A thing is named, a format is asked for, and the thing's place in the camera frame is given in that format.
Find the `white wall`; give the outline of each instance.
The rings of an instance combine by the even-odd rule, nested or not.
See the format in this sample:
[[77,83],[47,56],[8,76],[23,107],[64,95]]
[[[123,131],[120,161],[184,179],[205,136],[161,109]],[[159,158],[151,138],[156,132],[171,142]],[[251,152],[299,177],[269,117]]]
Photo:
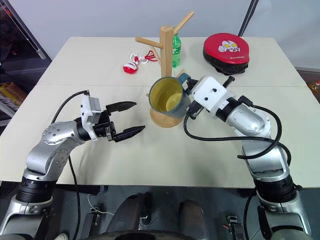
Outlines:
[[[182,37],[238,34],[250,0],[9,0],[53,59],[71,36],[157,37],[190,10]],[[320,69],[320,1],[260,0],[244,36],[275,38],[297,67]]]

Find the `mug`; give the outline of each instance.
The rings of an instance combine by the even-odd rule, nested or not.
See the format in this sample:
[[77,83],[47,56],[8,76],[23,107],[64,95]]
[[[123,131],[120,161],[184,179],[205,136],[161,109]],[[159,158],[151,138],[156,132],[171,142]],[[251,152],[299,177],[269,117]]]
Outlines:
[[148,96],[152,109],[175,119],[183,118],[191,101],[182,84],[189,78],[182,73],[178,78],[165,76],[157,80]]

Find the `green bottle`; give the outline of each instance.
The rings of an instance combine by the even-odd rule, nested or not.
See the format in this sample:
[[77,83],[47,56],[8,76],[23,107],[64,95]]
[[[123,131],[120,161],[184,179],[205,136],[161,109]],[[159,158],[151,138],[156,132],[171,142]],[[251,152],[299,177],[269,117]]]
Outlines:
[[172,67],[176,68],[180,65],[181,40],[178,33],[173,36],[172,43]]

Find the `table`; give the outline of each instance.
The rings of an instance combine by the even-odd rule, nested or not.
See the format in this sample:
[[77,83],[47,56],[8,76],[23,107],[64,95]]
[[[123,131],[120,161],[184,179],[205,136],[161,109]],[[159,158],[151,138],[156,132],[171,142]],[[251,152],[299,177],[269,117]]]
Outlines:
[[[195,79],[204,73],[223,83],[226,76],[217,73],[195,50],[195,46],[201,49],[204,39],[182,38],[185,55],[181,56],[181,67]],[[292,153],[290,170],[294,181],[308,188],[320,187],[317,100],[273,39],[249,37],[245,40],[250,45],[251,62],[245,73],[235,75],[236,81],[230,90],[237,96],[246,95],[255,104],[279,115],[283,125],[281,142]],[[263,51],[258,46],[269,50]],[[99,98],[102,107],[118,101],[137,102],[130,110],[112,113],[117,132],[139,125],[146,128],[122,142],[102,139],[74,149],[71,158],[79,184],[252,188],[254,184],[245,162],[236,157],[241,151],[240,142],[197,141],[185,135],[182,124],[166,129],[152,122],[146,93],[160,77],[160,67],[152,62],[140,65],[135,75],[121,71],[130,52],[135,49],[138,53],[138,48],[142,53],[148,50],[133,38],[72,37],[68,40],[0,137],[1,180],[21,180],[29,151],[39,142],[59,105],[71,94],[89,89],[92,97]],[[267,66],[267,62],[259,60],[262,53]],[[70,101],[58,121],[79,117],[80,103],[80,96]],[[189,120],[188,128],[204,137],[235,135],[232,128],[219,119],[211,119],[205,111],[196,120]],[[68,164],[58,183],[73,184]]]

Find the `cartoon face print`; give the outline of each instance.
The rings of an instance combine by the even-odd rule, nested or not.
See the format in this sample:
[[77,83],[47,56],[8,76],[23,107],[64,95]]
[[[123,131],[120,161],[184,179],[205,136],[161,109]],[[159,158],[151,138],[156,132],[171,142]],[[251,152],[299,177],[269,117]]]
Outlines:
[[218,47],[219,52],[240,52],[240,48],[238,47],[238,44],[236,44],[234,41],[222,41],[222,45]]

